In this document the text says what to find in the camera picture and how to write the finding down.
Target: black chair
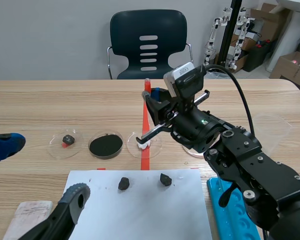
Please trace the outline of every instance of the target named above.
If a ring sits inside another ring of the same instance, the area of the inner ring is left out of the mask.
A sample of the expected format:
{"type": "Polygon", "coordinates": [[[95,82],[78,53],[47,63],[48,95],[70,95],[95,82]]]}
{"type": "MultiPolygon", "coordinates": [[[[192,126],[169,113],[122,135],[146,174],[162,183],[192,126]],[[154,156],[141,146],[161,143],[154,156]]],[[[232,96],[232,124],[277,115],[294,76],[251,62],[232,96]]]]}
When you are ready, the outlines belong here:
{"type": "Polygon", "coordinates": [[[110,49],[115,55],[125,56],[129,66],[117,79],[162,79],[172,70],[168,64],[171,54],[182,52],[191,45],[187,41],[187,20],[177,10],[148,9],[121,11],[110,22],[111,47],[107,49],[108,71],[110,49]]]}

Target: white paper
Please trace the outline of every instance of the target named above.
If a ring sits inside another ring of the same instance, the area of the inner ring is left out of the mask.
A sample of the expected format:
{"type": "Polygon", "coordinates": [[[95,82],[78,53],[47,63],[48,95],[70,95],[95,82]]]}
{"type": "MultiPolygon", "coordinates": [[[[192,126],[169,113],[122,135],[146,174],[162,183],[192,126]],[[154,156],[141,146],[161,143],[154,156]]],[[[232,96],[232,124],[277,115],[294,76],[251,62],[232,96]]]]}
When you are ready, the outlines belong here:
{"type": "Polygon", "coordinates": [[[70,240],[212,240],[198,169],[71,171],[64,191],[77,183],[91,194],[70,240]],[[122,177],[130,182],[125,191],[122,177]]]}

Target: metal bracket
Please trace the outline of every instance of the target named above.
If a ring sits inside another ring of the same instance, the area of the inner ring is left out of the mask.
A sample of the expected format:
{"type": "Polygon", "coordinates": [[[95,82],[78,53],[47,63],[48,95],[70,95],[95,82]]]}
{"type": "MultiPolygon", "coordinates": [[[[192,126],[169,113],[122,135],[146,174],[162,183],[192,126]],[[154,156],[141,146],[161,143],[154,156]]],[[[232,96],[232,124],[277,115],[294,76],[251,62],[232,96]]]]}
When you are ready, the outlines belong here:
{"type": "Polygon", "coordinates": [[[107,54],[108,54],[108,71],[109,71],[110,79],[113,79],[112,78],[112,74],[111,74],[111,69],[110,69],[110,49],[112,49],[112,46],[108,47],[108,49],[107,49],[107,54]]]}

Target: black rock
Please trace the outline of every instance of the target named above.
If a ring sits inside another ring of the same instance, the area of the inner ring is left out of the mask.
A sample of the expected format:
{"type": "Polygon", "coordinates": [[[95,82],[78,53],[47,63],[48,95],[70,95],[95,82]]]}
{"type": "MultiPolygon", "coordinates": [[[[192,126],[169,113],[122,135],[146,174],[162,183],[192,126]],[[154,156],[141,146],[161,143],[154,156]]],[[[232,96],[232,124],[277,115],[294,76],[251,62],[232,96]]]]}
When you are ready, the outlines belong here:
{"type": "Polygon", "coordinates": [[[126,189],[128,189],[129,185],[130,185],[129,178],[123,177],[123,178],[121,178],[121,181],[119,182],[118,189],[121,191],[126,190],[126,189]]]}
{"type": "Polygon", "coordinates": [[[172,179],[167,176],[167,175],[164,175],[163,173],[161,173],[160,175],[160,182],[165,185],[166,187],[170,186],[171,183],[172,183],[172,179]]]}
{"type": "Polygon", "coordinates": [[[65,135],[62,139],[62,142],[64,142],[65,144],[71,145],[75,143],[75,138],[71,135],[65,135]]]}

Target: black soil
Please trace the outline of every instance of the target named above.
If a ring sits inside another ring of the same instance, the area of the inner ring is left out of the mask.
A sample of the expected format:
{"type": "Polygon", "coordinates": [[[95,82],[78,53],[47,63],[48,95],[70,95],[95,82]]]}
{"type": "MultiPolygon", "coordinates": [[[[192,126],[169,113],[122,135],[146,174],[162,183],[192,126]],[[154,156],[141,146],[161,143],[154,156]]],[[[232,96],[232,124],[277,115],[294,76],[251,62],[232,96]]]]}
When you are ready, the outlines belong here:
{"type": "Polygon", "coordinates": [[[119,136],[109,134],[93,140],[89,146],[89,150],[96,156],[108,157],[118,152],[122,144],[123,142],[119,136]]]}

